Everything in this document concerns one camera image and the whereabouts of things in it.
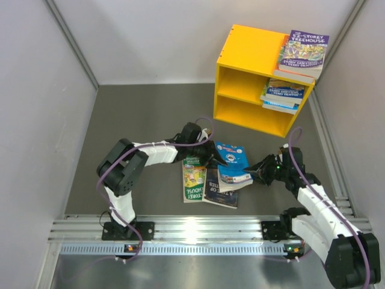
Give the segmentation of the dark green treehouse book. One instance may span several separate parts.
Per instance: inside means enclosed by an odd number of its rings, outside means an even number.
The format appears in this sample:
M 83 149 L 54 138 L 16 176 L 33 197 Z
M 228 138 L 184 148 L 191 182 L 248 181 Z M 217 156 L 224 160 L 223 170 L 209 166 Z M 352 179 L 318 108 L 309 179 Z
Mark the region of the dark green treehouse book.
M 197 157 L 187 156 L 182 162 L 183 202 L 202 202 L 206 184 L 206 167 Z

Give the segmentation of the light blue back-cover book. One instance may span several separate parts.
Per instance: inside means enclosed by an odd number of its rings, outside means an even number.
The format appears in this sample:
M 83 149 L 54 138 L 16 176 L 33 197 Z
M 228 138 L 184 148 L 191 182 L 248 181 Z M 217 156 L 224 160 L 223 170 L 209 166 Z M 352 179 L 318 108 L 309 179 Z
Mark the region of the light blue back-cover book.
M 218 166 L 218 182 L 220 192 L 236 191 L 253 183 L 249 173 L 243 171 L 249 166 L 243 146 L 233 146 L 216 141 L 224 150 L 223 159 L 227 166 Z

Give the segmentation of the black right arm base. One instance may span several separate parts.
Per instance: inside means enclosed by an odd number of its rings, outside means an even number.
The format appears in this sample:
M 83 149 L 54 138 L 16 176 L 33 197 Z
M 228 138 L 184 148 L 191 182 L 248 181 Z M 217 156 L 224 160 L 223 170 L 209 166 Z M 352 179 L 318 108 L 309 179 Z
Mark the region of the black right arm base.
M 298 237 L 284 230 L 280 221 L 262 221 L 262 238 L 273 243 L 285 240 L 294 240 Z

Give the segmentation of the light green 65-storey book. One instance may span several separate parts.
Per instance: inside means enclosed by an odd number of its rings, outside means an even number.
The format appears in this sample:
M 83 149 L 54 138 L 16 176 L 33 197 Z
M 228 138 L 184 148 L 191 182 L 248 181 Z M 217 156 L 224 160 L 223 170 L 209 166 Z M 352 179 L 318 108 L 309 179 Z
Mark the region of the light green 65-storey book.
M 284 89 L 296 89 L 302 90 L 304 88 L 301 84 L 296 84 L 293 82 L 287 82 L 281 79 L 270 78 L 267 81 L 267 87 L 270 88 L 284 88 Z

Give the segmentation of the blue 39-storey book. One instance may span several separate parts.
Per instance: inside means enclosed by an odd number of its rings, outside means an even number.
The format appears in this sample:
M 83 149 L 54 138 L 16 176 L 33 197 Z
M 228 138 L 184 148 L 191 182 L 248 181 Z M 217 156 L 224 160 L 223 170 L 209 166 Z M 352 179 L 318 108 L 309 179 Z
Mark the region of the blue 39-storey book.
M 304 98 L 304 89 L 284 89 L 284 88 L 268 88 L 267 81 L 262 90 L 260 99 L 263 101 L 277 101 L 281 103 L 290 103 L 300 105 Z

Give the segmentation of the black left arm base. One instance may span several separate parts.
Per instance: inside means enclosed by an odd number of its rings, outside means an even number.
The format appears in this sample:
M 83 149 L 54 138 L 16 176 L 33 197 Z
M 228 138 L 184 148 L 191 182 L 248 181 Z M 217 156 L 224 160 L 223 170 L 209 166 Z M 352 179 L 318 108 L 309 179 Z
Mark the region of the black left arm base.
M 134 227 L 143 241 L 153 240 L 155 233 L 154 222 L 134 222 Z M 103 241 L 138 241 L 139 236 L 128 227 L 122 227 L 116 222 L 106 222 L 103 225 L 101 239 Z

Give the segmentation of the purple 52-storey book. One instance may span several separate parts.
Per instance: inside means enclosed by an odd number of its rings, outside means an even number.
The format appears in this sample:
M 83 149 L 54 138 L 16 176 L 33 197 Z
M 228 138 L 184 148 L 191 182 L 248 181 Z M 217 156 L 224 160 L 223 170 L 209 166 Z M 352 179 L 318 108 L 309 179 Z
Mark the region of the purple 52-storey book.
M 317 80 L 324 66 L 329 36 L 292 30 L 284 40 L 286 45 L 279 68 Z

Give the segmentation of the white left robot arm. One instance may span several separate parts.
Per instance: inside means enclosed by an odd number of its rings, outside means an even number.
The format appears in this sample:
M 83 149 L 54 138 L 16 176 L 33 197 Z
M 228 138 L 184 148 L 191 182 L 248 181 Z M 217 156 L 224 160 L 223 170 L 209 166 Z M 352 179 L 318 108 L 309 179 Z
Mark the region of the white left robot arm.
M 212 133 L 197 123 L 188 122 L 174 137 L 149 143 L 119 140 L 97 167 L 96 188 L 103 188 L 110 209 L 110 224 L 121 238 L 129 239 L 136 232 L 136 213 L 132 190 L 146 167 L 173 164 L 187 157 L 196 157 L 200 165 L 226 165 L 219 155 Z

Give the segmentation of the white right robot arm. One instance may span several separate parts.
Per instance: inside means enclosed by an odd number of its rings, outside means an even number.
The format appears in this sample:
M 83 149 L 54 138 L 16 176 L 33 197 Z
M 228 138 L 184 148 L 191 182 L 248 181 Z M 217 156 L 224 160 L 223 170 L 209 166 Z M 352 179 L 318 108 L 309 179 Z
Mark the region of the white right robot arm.
M 354 288 L 381 281 L 380 246 L 372 233 L 353 225 L 331 201 L 319 179 L 306 172 L 300 148 L 284 146 L 244 169 L 269 186 L 280 181 L 301 204 L 280 215 L 286 238 L 300 237 L 317 254 L 334 288 Z

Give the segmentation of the orange 78-storey book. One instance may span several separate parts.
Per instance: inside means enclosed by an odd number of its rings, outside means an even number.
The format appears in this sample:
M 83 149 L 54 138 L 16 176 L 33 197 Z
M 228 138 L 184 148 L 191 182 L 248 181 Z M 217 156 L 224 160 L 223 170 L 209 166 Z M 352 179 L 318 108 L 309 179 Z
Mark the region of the orange 78-storey book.
M 293 73 L 293 72 L 285 72 L 279 68 L 279 64 L 282 60 L 283 53 L 285 50 L 285 45 L 286 45 L 286 41 L 284 40 L 282 47 L 280 48 L 278 57 L 277 57 L 276 66 L 273 69 L 273 75 L 278 76 L 278 77 L 282 77 L 282 78 L 287 78 L 287 79 L 290 79 L 291 81 L 299 81 L 299 82 L 303 82 L 306 84 L 312 84 L 315 79 L 312 78 L 311 76 L 305 76 L 305 75 L 301 75 L 301 74 Z

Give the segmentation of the dark Tale of Two Cities book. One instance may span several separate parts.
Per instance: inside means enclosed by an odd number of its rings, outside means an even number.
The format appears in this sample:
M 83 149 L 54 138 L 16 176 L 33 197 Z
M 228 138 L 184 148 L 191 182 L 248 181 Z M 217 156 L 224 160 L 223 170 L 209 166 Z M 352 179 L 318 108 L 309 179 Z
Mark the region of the dark Tale of Two Cities book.
M 226 207 L 226 208 L 237 209 L 238 192 L 237 191 L 220 192 L 217 169 L 207 169 L 205 189 L 203 192 L 202 201 L 209 204 Z

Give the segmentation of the blue 26-storey book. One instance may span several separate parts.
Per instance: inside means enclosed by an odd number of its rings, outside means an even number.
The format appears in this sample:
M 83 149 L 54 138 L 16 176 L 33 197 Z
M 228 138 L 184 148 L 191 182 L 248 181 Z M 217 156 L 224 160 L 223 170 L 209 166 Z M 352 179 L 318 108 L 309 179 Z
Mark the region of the blue 26-storey book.
M 297 113 L 299 105 L 293 104 L 293 105 L 287 106 L 287 105 L 277 104 L 274 102 L 264 101 L 262 104 L 262 107 L 269 110 L 274 110 L 274 111 L 279 111 L 282 113 L 294 115 Z

